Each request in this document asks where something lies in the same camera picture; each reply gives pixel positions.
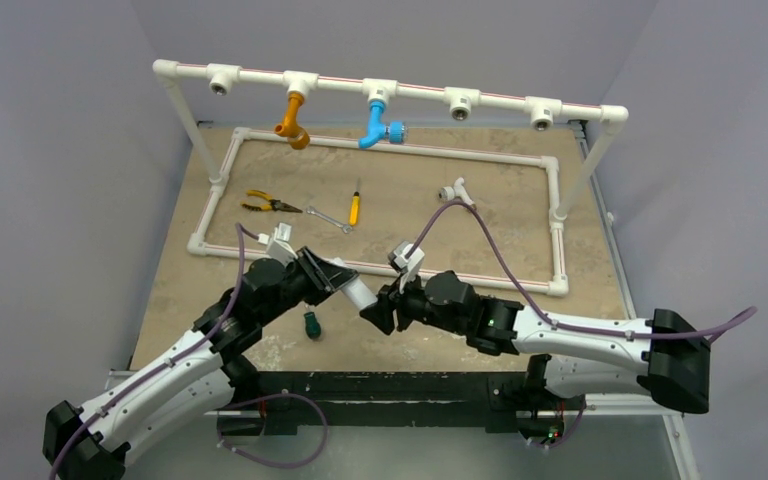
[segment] wrench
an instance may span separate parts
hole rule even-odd
[[[324,213],[320,212],[319,210],[313,208],[312,206],[308,206],[307,210],[305,210],[307,213],[311,215],[316,215],[317,217],[325,220],[328,223],[334,224],[338,227],[340,227],[340,230],[343,231],[343,233],[349,233],[352,231],[352,227],[350,225],[347,225],[343,222],[338,222],[337,220],[334,220],[333,218],[329,217],[328,215],[325,215]]]

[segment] screwdriver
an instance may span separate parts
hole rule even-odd
[[[358,177],[358,183],[355,185],[355,194],[352,195],[352,209],[349,212],[349,225],[357,225],[358,211],[360,210],[360,177]]]

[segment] orange valve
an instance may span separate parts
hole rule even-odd
[[[299,114],[299,108],[304,105],[304,95],[298,92],[292,92],[287,99],[287,112],[284,114],[284,120],[275,125],[275,135],[287,139],[287,143],[295,150],[301,150],[310,143],[310,135],[300,127],[296,122],[296,116]]]

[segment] blue pipe fitting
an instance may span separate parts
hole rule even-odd
[[[381,123],[381,115],[387,110],[387,105],[380,100],[369,102],[369,123],[366,125],[366,136],[358,140],[358,147],[369,148],[380,140],[387,139],[390,143],[404,143],[407,137],[407,127],[403,122],[391,122],[390,125]]]

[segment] yellow handled pliers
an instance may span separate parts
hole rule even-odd
[[[248,210],[252,210],[254,212],[268,212],[270,210],[273,210],[273,211],[279,211],[279,212],[302,213],[302,211],[299,210],[298,208],[292,205],[286,204],[281,200],[276,200],[272,198],[272,195],[266,192],[261,192],[260,190],[249,190],[246,192],[246,196],[259,197],[269,202],[269,203],[264,203],[262,205],[250,205],[245,201],[240,202],[240,206]]]

